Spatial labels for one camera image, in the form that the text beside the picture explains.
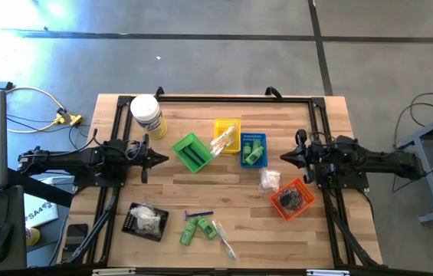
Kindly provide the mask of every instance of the concrete floor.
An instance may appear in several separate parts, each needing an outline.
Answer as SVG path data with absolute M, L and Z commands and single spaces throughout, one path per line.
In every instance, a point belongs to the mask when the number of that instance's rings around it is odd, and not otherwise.
M 322 35 L 433 37 L 433 1 L 315 2 Z M 44 26 L 109 33 L 313 35 L 306 0 L 0 0 L 0 28 Z M 333 94 L 346 97 L 356 138 L 371 150 L 390 150 L 399 113 L 415 95 L 433 92 L 433 44 L 329 42 L 324 50 Z M 171 94 L 263 94 L 272 85 L 282 94 L 324 95 L 312 41 L 33 39 L 0 33 L 0 80 L 50 91 L 69 111 L 84 115 L 85 123 L 98 94 L 154 93 L 158 86 Z M 433 97 L 422 101 L 433 103 Z M 8 97 L 10 114 L 48 120 L 55 108 L 33 92 Z M 429 107 L 416 107 L 415 113 L 421 122 L 433 120 Z M 406 117 L 399 137 L 417 129 Z M 78 145 L 84 142 L 74 136 Z M 9 133 L 9 166 L 15 168 L 16 156 L 38 144 L 73 149 L 67 130 Z M 417 222 L 418 215 L 433 212 L 427 183 L 392 195 L 392 176 L 372 174 L 369 181 L 385 264 L 433 271 L 433 223 Z M 53 247 L 30 253 L 29 265 L 45 265 Z

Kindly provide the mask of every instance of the yellow basket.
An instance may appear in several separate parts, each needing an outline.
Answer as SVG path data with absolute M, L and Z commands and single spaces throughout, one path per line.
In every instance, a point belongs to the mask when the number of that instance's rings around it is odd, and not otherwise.
M 223 153 L 238 153 L 240 151 L 240 119 L 216 119 L 214 139 L 220 137 L 232 124 L 237 125 L 237 129 L 231 134 L 231 138 L 235 141 L 223 150 Z

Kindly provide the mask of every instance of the green basket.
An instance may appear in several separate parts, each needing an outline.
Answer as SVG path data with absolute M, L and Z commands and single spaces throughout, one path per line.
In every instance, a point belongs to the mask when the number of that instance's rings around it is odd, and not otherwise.
M 198 172 L 214 159 L 209 149 L 194 133 L 189 133 L 178 141 L 172 150 L 193 173 Z

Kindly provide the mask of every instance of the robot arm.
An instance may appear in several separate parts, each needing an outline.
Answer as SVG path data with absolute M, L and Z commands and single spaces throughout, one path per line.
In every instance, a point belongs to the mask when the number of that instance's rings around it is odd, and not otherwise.
M 305 168 L 306 183 L 314 181 L 314 171 L 310 165 L 322 166 L 330 176 L 349 173 L 394 173 L 410 180 L 420 179 L 425 175 L 420 160 L 414 153 L 395 151 L 377 153 L 361 147 L 357 140 L 346 136 L 338 136 L 331 144 L 314 141 L 306 146 L 307 132 L 298 130 L 297 147 L 280 158 Z
M 97 130 L 94 131 L 93 138 L 88 144 L 92 141 L 97 143 L 96 133 Z M 115 179 L 119 170 L 129 166 L 141 166 L 141 179 L 146 183 L 148 180 L 146 169 L 151 169 L 169 159 L 149 148 L 147 134 L 142 142 L 133 141 L 134 147 L 128 150 L 125 150 L 126 142 L 119 139 L 97 144 L 98 146 L 91 148 L 85 146 L 73 152 L 50 152 L 37 146 L 34 150 L 22 153 L 18 157 L 18 171 L 22 175 L 32 176 L 51 169 L 61 169 L 74 176 L 92 175 L 97 181 L 97 179 Z

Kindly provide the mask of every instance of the yellow connector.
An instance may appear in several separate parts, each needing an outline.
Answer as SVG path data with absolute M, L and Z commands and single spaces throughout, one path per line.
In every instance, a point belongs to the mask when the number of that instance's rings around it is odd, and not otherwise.
M 81 115 L 76 115 L 76 116 L 70 115 L 70 119 L 71 119 L 70 125 L 74 126 L 74 125 L 81 123 L 82 116 Z
M 63 115 L 57 113 L 56 114 L 56 119 L 54 119 L 53 123 L 54 124 L 62 124 L 62 123 L 65 123 L 65 122 L 66 122 L 66 119 L 64 119 Z

